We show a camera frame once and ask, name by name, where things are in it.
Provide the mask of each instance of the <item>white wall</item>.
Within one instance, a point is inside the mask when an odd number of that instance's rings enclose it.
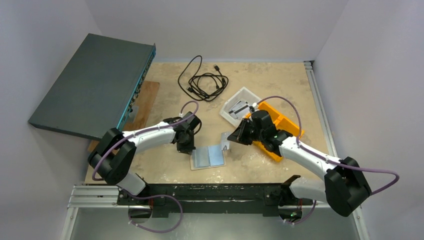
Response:
[[[400,174],[363,204],[375,240],[424,235],[423,24],[424,1],[350,0],[314,63],[339,156]]]
[[[0,235],[58,239],[88,141],[27,121],[87,33],[84,0],[0,1]]]
[[[105,36],[157,45],[156,61],[315,59],[348,0],[86,0]]]

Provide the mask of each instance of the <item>metal bracket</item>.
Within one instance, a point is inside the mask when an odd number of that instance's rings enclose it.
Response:
[[[230,131],[221,133],[221,150],[226,151],[230,149],[230,141],[228,141],[228,136],[231,134]]]

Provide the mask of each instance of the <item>gray metal box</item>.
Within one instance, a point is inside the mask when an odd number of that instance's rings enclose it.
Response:
[[[28,122],[93,140],[121,130],[155,54],[154,45],[88,34]]]

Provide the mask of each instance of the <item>metal frame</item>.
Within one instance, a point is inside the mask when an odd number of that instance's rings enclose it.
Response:
[[[327,120],[326,112],[318,90],[317,82],[311,62],[304,62],[307,78],[309,80],[313,99],[318,111],[319,121],[324,132],[325,141],[328,147],[328,153],[337,157],[336,147],[331,134],[330,126]],[[106,185],[80,185],[74,186],[68,204],[65,223],[62,229],[60,240],[69,240],[75,224],[75,219],[79,208],[128,208],[128,209],[150,209],[147,205],[117,205],[119,189],[116,186]],[[317,208],[330,208],[327,203],[319,202]],[[292,209],[297,206],[286,205],[280,208]],[[362,207],[357,208],[353,213],[356,228],[360,240],[369,240],[367,227],[362,215]]]
[[[336,146],[334,145],[333,135],[330,130],[329,121],[327,120],[326,111],[324,110],[323,101],[321,100],[320,91],[318,90],[317,81],[315,79],[314,70],[310,61],[304,62],[306,75],[309,80],[310,89],[312,91],[313,100],[315,102],[316,110],[318,111],[319,121],[324,132],[325,141],[327,143],[328,153],[337,157]],[[359,206],[353,211],[356,228],[358,230],[360,240],[369,240],[367,226],[362,215],[362,206]]]

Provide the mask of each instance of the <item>black cable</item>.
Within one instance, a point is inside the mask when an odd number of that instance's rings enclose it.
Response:
[[[190,64],[192,64],[192,62],[196,59],[196,58],[200,58],[200,63],[199,66],[196,70],[196,72],[194,73],[194,75],[188,80],[188,85],[189,87],[187,88],[187,91],[183,88],[183,86],[181,86],[180,83],[180,79],[181,76],[186,72],[187,68],[190,66]],[[205,101],[205,102],[211,102],[214,99],[216,99],[223,91],[224,89],[228,86],[229,83],[229,79],[227,76],[224,76],[221,71],[220,68],[217,65],[214,65],[213,67],[215,68],[215,70],[218,71],[218,74],[213,74],[210,72],[206,72],[203,73],[201,75],[197,75],[200,67],[202,66],[202,56],[201,55],[197,55],[195,56],[188,64],[187,66],[184,68],[184,70],[181,72],[181,74],[178,77],[178,85],[181,88],[181,90],[187,94],[187,96],[189,96],[190,98],[192,98],[193,100],[196,101]],[[199,81],[201,78],[203,77],[209,77],[212,78],[213,81],[215,82],[215,86],[216,86],[216,90],[212,93],[207,93],[206,91],[204,91],[203,89],[201,89],[199,87]]]

